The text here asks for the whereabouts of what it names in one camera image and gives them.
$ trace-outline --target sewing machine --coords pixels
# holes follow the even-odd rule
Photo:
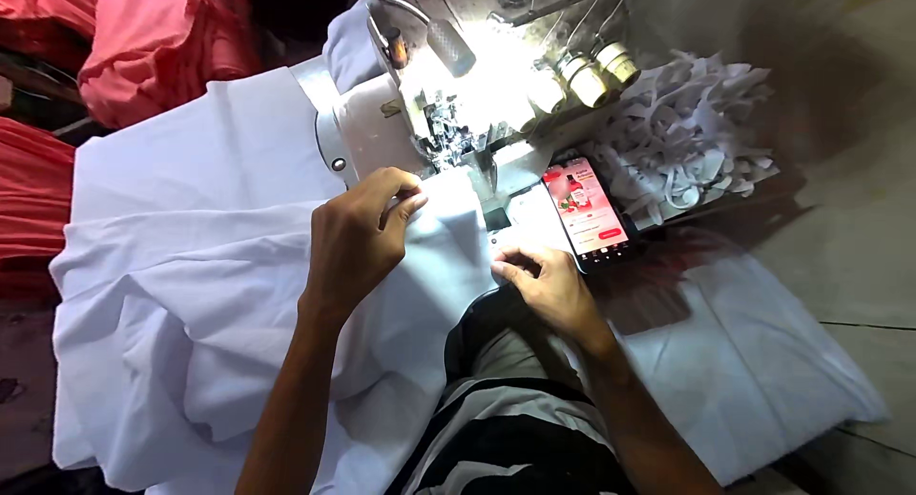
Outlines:
[[[604,125],[638,77],[619,44],[623,6],[374,0],[366,24],[381,76],[338,95],[323,57],[291,69],[318,109],[323,159],[348,186],[386,166],[422,178],[461,168],[495,231],[517,222],[513,199],[532,186],[543,192],[528,194],[526,217],[553,212],[539,184],[552,156]]]

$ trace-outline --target person's left hand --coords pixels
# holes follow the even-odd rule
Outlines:
[[[397,196],[401,201],[386,210]],[[427,197],[419,177],[378,169],[312,213],[312,259],[300,311],[343,325],[356,305],[404,258],[406,221]]]

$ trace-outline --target red garment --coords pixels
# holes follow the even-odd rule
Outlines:
[[[97,0],[78,80],[99,123],[123,128],[260,70],[247,0]]]
[[[79,70],[95,33],[94,14],[95,0],[0,0],[0,46]]]
[[[52,285],[44,266],[63,250],[73,152],[48,132],[0,117],[0,299]]]

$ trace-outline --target pants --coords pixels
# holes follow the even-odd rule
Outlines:
[[[445,400],[476,379],[550,379],[583,391],[582,381],[560,348],[561,338],[522,300],[504,287],[476,301],[445,344]]]

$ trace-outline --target phone screen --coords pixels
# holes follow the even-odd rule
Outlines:
[[[550,166],[543,178],[580,259],[604,262],[621,255],[629,236],[587,159]]]

